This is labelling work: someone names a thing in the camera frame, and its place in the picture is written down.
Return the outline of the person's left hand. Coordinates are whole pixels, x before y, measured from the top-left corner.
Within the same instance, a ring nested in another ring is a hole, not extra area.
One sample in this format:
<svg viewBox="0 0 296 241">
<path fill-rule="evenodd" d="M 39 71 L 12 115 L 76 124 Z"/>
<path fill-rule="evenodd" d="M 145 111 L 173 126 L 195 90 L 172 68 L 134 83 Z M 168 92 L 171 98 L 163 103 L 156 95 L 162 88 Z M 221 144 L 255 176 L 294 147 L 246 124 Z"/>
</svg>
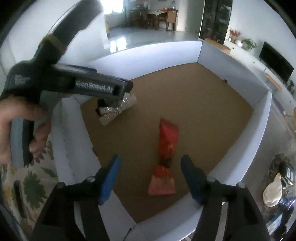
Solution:
<svg viewBox="0 0 296 241">
<path fill-rule="evenodd" d="M 45 121 L 36 131 L 29 144 L 29 151 L 36 158 L 45 148 L 51 132 L 51 118 L 39 106 L 28 103 L 22 97 L 8 97 L 1 101 L 1 164 L 11 162 L 10 131 L 11 121 L 23 118 L 29 121 Z"/>
</svg>

